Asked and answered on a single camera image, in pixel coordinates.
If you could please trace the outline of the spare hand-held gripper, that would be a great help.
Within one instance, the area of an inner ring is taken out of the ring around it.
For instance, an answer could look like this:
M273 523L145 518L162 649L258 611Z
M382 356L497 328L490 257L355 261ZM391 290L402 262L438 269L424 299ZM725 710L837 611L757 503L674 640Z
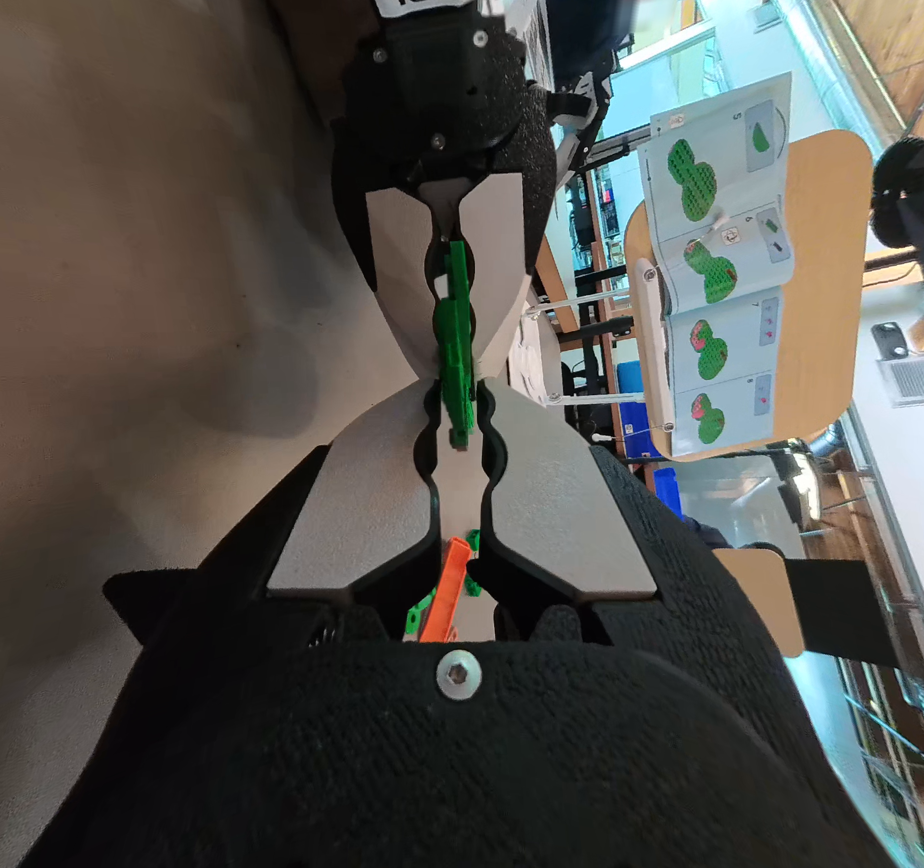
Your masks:
M557 191L584 168L602 129L611 99L611 76L597 76L592 71L580 77L570 91L548 95L547 112L555 146Z

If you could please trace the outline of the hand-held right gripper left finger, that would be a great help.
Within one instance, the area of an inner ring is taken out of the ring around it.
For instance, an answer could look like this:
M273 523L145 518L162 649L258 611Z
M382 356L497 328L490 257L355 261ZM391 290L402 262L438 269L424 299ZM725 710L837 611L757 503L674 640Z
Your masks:
M419 380L333 440L267 583L272 597L415 602L440 571L438 390Z

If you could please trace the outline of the green lego plate assembly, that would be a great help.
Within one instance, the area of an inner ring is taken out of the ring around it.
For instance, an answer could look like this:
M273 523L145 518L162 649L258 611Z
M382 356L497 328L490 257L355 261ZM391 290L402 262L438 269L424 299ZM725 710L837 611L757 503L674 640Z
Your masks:
M456 238L443 240L440 253L433 281L433 328L441 399L449 422L449 444L463 451L475 425L476 404L468 250L464 240Z

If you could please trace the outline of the person's left forearm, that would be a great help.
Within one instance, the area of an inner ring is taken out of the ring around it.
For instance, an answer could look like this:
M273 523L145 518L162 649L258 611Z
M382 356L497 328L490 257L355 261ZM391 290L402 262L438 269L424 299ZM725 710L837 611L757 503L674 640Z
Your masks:
M344 113L342 75L378 24L370 0L266 0L313 118L325 129Z

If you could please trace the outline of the orange brick separator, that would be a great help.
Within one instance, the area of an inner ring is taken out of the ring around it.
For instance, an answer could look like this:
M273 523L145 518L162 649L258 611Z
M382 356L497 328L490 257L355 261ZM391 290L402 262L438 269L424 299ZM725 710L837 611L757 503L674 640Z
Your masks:
M464 592L472 549L467 540L452 537L446 544L444 565L428 614L422 624L419 643L454 643L456 608Z

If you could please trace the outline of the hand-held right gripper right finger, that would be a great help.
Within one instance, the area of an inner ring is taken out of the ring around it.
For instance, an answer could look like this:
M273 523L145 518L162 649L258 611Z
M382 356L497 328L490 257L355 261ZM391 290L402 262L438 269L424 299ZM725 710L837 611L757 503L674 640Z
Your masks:
M639 601L656 584L588 444L542 405L481 381L479 555L472 576L500 605Z

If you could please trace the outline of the lego instruction booklet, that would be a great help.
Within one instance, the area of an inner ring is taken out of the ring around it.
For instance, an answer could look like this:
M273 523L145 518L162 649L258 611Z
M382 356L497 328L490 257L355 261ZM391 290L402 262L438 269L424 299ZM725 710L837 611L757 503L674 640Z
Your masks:
M769 438L795 253L784 195L790 72L651 121L639 149L652 255L642 286L661 290L652 407L673 457Z

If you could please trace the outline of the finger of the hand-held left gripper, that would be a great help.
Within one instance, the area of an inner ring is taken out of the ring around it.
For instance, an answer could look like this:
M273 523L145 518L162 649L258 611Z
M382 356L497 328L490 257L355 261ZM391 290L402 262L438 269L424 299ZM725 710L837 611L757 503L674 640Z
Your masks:
M440 371L433 329L436 299L425 270L435 236L432 212L396 188L367 192L365 203L376 301L415 375L434 380Z
M506 364L530 281L521 174L491 174L462 198L458 213L475 268L469 291L475 376L494 378Z

